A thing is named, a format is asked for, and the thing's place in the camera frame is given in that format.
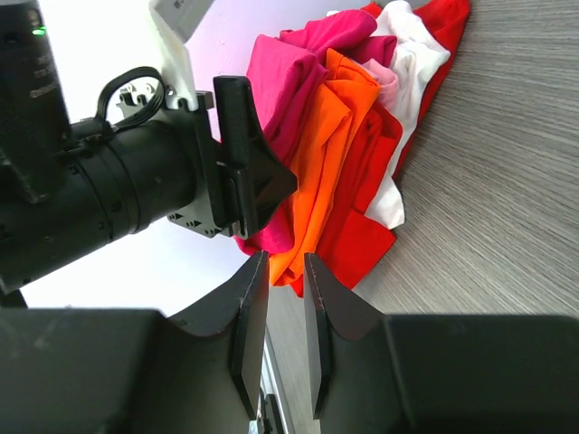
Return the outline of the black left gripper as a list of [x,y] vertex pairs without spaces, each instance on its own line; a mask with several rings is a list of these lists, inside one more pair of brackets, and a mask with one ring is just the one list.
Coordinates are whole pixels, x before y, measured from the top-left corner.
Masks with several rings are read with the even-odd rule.
[[[244,76],[214,78],[221,149],[233,182],[233,234],[263,230],[297,190],[297,177],[273,153]],[[208,92],[190,111],[184,100],[148,122],[100,141],[83,140],[57,158],[61,188],[26,203],[1,172],[1,291],[10,294],[167,217],[206,237],[226,224]]]

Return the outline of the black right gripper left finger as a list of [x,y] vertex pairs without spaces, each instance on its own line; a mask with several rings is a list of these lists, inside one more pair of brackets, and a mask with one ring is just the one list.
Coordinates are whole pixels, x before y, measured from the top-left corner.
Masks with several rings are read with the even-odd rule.
[[245,433],[259,407],[269,263],[252,255],[173,316],[1,313],[4,433]]

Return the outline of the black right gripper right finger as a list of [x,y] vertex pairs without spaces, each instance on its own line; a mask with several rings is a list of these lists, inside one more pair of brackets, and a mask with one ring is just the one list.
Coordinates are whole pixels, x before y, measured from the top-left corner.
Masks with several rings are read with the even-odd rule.
[[324,433],[575,433],[578,321],[387,315],[314,254],[304,268],[312,412]]

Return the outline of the pink t shirt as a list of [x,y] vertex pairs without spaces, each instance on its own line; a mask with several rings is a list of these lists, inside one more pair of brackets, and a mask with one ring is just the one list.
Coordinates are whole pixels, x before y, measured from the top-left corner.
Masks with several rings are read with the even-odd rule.
[[[369,13],[346,10],[311,21],[300,30],[288,31],[277,37],[260,35],[256,39],[247,70],[255,106],[268,143],[289,169],[313,105],[314,94],[329,75],[325,66],[326,51],[333,49],[360,66],[368,60],[371,50],[376,50],[379,59],[385,60],[392,54],[394,42],[391,39],[377,41],[375,29],[375,19]],[[353,144],[359,133],[369,131],[366,123],[370,112],[377,106],[376,100],[358,129],[346,160],[354,154]],[[263,230],[249,239],[237,240],[237,245],[245,253],[266,250],[278,254],[289,250],[293,244],[290,199],[274,213]]]

